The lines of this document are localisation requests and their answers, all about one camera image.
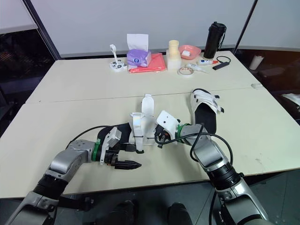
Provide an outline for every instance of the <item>white table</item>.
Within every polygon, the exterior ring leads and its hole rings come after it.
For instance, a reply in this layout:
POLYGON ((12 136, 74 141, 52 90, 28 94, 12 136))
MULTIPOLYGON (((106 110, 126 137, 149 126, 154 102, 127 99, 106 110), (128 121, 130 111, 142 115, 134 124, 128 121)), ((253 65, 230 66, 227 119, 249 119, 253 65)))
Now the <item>white table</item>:
MULTIPOLYGON (((234 167, 246 175, 300 168, 300 127, 266 89, 212 91, 225 109, 217 116, 217 134, 231 145, 234 167)), ((190 122, 189 94, 154 96, 155 116, 167 110, 190 122)), ((96 125, 114 125, 138 112, 142 97, 25 104, 0 139, 0 198, 23 197, 41 178, 53 157, 69 140, 96 125)), ((82 136, 94 141, 98 131, 82 136)), ((226 155, 228 151, 220 143, 226 155)), ((84 164, 65 194, 206 180, 189 157, 190 147, 178 143, 144 154, 121 152, 120 160, 142 163, 135 170, 115 170, 99 163, 84 164)))
MULTIPOLYGON (((102 98, 123 98, 152 95, 188 93, 195 88, 208 91, 250 88, 258 81, 234 57, 230 51, 217 52, 232 62, 220 70, 209 65, 209 74, 197 72, 193 78, 184 78, 177 71, 130 74, 127 71, 115 73, 109 68, 114 58, 56 61, 33 91, 26 103, 59 102, 102 98)), ((182 65, 195 63, 183 60, 182 65)))

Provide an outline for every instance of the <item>tissue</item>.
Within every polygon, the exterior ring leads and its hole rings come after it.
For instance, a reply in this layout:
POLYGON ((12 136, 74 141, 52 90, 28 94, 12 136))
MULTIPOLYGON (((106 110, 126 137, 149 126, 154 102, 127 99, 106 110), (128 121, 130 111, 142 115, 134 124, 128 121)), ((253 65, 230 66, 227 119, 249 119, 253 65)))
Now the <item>tissue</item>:
POLYGON ((148 34, 127 34, 127 64, 131 68, 148 67, 151 62, 151 51, 148 50, 148 34))

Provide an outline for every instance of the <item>glue tube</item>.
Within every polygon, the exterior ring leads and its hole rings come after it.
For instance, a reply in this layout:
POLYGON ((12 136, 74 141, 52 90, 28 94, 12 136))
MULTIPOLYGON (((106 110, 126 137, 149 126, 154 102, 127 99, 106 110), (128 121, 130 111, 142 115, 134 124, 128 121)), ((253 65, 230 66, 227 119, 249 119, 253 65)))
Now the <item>glue tube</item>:
POLYGON ((218 62, 219 62, 218 60, 199 60, 199 61, 197 61, 197 64, 199 66, 205 66, 205 65, 215 64, 218 62))

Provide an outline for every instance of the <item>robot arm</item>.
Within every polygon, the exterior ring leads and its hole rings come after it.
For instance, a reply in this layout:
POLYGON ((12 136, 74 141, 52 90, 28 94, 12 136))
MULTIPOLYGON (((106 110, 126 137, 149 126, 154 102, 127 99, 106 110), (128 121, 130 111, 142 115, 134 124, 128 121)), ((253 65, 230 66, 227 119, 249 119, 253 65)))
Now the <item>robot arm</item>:
MULTIPOLYGON (((173 139, 168 132, 174 130, 176 132, 173 136, 176 138, 190 135, 190 137, 181 139, 180 142, 192 146, 202 128, 200 124, 180 126, 177 120, 165 111, 160 114, 157 123, 155 138, 159 139, 160 147, 162 147, 161 141, 166 142, 168 139, 173 139)), ((225 211, 222 214, 224 217, 230 215, 228 224, 248 225, 254 220, 258 225, 271 224, 257 197, 244 181, 243 174, 235 171, 220 147, 209 135, 200 136, 194 145, 194 154, 215 187, 225 211)))
POLYGON ((86 140, 71 142, 65 150, 55 156, 37 186, 26 195, 5 225, 53 224, 49 213, 56 209, 59 197, 83 163, 99 161, 101 164, 115 166, 115 169, 140 167, 141 164, 135 161, 118 160, 120 137, 121 132, 117 127, 113 127, 96 143, 86 140))

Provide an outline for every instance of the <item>white cup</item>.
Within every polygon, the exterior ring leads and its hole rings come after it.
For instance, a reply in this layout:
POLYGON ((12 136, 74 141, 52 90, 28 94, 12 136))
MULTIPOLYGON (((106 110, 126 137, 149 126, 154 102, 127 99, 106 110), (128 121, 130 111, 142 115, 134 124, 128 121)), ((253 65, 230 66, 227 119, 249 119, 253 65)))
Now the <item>white cup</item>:
POLYGON ((254 56, 250 63, 249 69, 256 70, 259 64, 261 64, 262 60, 263 60, 263 56, 260 55, 254 56))

